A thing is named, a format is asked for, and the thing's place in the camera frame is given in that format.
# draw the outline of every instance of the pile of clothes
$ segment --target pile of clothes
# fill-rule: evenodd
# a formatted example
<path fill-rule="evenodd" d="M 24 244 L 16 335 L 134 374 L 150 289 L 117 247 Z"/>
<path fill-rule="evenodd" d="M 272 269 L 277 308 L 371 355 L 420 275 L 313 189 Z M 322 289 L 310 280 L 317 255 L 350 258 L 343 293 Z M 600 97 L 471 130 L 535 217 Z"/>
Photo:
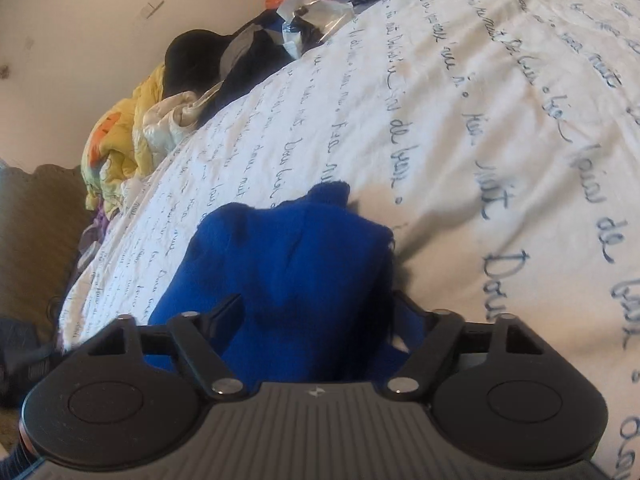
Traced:
<path fill-rule="evenodd" d="M 190 30 L 130 98 L 117 102 L 82 153 L 87 209 L 111 220 L 124 204 L 122 183 L 150 175 L 181 140 L 223 107 L 290 63 L 282 20 L 267 10 L 235 34 Z"/>

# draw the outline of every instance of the yellow jacket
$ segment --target yellow jacket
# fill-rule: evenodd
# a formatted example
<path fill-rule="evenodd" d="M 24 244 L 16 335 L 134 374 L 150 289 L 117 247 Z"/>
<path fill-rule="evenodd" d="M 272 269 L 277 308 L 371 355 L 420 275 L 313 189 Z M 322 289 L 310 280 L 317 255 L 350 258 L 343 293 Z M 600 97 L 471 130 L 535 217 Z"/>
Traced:
<path fill-rule="evenodd" d="M 135 175 L 139 161 L 146 166 L 145 162 L 150 160 L 148 145 L 139 142 L 134 147 L 132 132 L 140 128 L 146 111 L 162 99 L 163 76 L 164 63 L 156 67 L 130 98 L 117 102 L 94 126 L 81 161 L 87 209 L 96 209 L 102 198 L 104 211 L 110 218 L 122 207 L 120 184 Z"/>

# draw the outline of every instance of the circular cap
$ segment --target circular cap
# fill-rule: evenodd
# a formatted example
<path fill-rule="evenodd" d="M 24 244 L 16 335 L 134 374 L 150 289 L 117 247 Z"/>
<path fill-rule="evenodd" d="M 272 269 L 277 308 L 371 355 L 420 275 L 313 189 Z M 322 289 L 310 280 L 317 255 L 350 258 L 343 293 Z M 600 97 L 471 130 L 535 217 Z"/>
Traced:
<path fill-rule="evenodd" d="M 396 394 L 409 394 L 420 388 L 420 384 L 411 377 L 394 377 L 386 387 Z"/>
<path fill-rule="evenodd" d="M 244 384 L 238 379 L 226 377 L 224 379 L 218 379 L 211 385 L 214 392 L 220 395 L 238 394 L 244 388 Z"/>
<path fill-rule="evenodd" d="M 562 397 L 534 381 L 510 381 L 494 386 L 487 395 L 492 412 L 513 422 L 544 422 L 558 414 Z"/>
<path fill-rule="evenodd" d="M 142 408 L 143 395 L 131 384 L 105 381 L 88 384 L 69 399 L 69 410 L 89 424 L 115 424 Z"/>

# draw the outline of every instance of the blue garment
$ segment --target blue garment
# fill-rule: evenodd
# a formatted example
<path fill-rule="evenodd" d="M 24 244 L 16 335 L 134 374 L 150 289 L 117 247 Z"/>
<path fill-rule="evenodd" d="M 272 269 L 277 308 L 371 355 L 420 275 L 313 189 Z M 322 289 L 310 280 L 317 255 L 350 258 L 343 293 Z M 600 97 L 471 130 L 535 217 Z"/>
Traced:
<path fill-rule="evenodd" d="M 348 195 L 332 182 L 273 209 L 209 214 L 149 323 L 239 293 L 244 323 L 222 358 L 249 387 L 365 378 L 392 322 L 393 234 L 348 211 Z"/>

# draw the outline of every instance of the bed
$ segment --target bed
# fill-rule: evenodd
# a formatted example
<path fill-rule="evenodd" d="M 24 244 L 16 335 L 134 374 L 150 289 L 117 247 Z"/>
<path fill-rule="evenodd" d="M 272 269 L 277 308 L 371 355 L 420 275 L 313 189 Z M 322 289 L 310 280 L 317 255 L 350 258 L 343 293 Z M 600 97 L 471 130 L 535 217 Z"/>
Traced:
<path fill-rule="evenodd" d="M 185 139 L 66 300 L 64 345 L 148 320 L 209 212 L 344 180 L 396 282 L 520 316 L 603 393 L 594 460 L 640 465 L 640 0 L 383 0 Z"/>

